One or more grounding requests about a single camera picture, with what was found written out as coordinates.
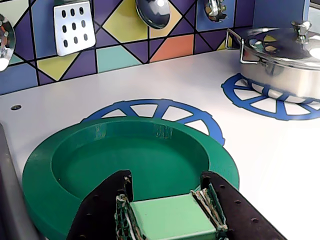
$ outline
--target white countertop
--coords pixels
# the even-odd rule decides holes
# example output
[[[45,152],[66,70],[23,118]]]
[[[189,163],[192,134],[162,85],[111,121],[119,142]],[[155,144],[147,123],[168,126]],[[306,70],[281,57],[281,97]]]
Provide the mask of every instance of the white countertop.
[[[239,71],[239,52],[223,50],[0,96],[0,122],[17,176],[21,180],[28,156],[41,141],[97,110],[119,101],[168,99],[212,115],[237,164],[240,192],[287,239],[303,239],[306,226],[314,230],[319,225],[320,117],[285,121],[237,107],[221,85]],[[248,90],[239,93],[241,99],[255,96]],[[275,102],[268,99],[259,107],[272,108]],[[22,108],[12,111],[14,105]],[[301,111],[286,107],[288,115]],[[143,115],[148,111],[146,105],[140,109]],[[179,119],[180,114],[185,112],[172,108],[163,118]],[[193,127],[208,133],[201,122]]]

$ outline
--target yellow tile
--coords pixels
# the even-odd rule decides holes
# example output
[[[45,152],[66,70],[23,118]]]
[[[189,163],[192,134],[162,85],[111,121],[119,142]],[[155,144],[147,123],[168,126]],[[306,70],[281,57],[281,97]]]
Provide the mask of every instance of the yellow tile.
[[[28,0],[11,0],[0,3],[0,14],[5,16],[12,26],[16,25],[29,7]]]
[[[181,19],[181,14],[177,11],[177,9],[169,2],[170,5],[170,20],[168,25],[160,30],[150,28],[150,38],[161,38],[166,37],[172,29],[177,25],[179,20]]]
[[[226,40],[224,40],[221,45],[218,47],[217,51],[226,49],[225,47]],[[229,36],[228,47],[232,47],[232,38]]]
[[[135,0],[123,0],[102,27],[121,43],[148,38],[148,27],[136,11]]]
[[[59,81],[68,67],[75,60],[78,53],[68,56],[55,56],[47,59],[37,61],[38,68],[52,77],[54,80]]]

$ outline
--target green plate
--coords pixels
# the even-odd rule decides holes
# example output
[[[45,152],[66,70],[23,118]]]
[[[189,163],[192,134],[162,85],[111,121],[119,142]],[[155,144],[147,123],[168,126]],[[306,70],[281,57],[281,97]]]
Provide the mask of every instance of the green plate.
[[[239,188],[233,159],[211,137],[156,118],[103,118],[55,133],[28,158],[22,187],[35,226],[65,240],[84,197],[118,170],[131,170],[135,201],[186,194],[208,170]]]

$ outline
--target colorful tile backsplash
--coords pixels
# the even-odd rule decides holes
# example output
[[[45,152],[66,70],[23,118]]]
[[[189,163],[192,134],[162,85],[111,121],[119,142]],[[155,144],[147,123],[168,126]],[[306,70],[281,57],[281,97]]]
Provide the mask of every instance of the colorful tile backsplash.
[[[224,0],[227,18],[210,21],[205,0],[169,0],[170,22],[155,30],[135,0],[90,0],[96,46],[59,57],[54,38],[54,0],[0,0],[0,14],[14,25],[15,54],[0,72],[0,95],[120,68],[216,51],[227,28],[252,26],[255,0]]]

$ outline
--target spoon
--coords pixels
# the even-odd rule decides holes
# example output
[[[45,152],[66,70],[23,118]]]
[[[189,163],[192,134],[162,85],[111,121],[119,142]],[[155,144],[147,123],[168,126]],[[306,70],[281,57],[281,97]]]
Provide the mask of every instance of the spoon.
[[[168,0],[135,0],[135,8],[140,18],[151,28],[163,29],[169,23]]]
[[[8,67],[15,48],[15,31],[10,22],[0,14],[0,72]]]

